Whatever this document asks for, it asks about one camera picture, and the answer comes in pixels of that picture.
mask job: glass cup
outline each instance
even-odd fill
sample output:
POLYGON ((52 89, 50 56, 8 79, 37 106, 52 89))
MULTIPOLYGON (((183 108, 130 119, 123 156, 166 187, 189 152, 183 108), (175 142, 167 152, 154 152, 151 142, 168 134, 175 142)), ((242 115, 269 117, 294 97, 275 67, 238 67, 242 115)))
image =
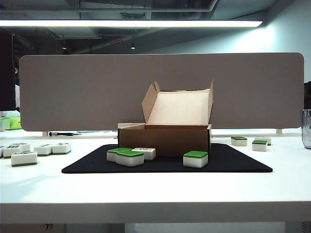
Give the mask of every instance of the glass cup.
POLYGON ((311 149, 311 109, 302 110, 302 142, 305 148, 311 149))

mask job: white wall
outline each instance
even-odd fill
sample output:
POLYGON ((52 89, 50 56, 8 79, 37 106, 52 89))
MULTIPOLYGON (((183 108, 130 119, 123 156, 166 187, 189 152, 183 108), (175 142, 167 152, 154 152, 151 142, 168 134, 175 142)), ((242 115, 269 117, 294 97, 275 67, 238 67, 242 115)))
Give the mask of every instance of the white wall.
POLYGON ((311 81, 311 0, 296 0, 265 27, 210 36, 148 53, 299 52, 311 81))

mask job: exposed ceiling pipe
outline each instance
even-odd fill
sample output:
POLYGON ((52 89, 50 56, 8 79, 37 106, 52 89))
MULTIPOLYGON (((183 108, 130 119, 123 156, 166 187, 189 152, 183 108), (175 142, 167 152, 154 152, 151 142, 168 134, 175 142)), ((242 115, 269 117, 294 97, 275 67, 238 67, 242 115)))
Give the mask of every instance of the exposed ceiling pipe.
POLYGON ((0 13, 94 13, 94 12, 119 12, 119 11, 135 11, 135 12, 211 12, 217 0, 211 4, 212 8, 102 8, 102 9, 0 9, 0 13))

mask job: box lid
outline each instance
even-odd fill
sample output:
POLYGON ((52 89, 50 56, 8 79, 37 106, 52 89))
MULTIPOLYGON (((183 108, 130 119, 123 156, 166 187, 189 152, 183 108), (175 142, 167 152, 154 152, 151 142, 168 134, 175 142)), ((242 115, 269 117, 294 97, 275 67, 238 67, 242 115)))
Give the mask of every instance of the box lid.
POLYGON ((208 125, 213 105, 210 89, 160 90, 151 84, 141 104, 148 125, 208 125))

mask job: black mat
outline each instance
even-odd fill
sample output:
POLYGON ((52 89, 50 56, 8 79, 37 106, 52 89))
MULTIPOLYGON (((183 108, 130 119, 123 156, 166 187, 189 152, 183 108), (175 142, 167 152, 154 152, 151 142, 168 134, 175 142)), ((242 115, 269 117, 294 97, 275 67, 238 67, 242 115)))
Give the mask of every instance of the black mat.
POLYGON ((118 145, 105 145, 62 169, 63 173, 122 172, 271 172, 272 168, 225 145, 213 143, 208 164, 203 168, 183 166, 183 158, 157 157, 135 167, 126 167, 106 160, 106 151, 118 145))

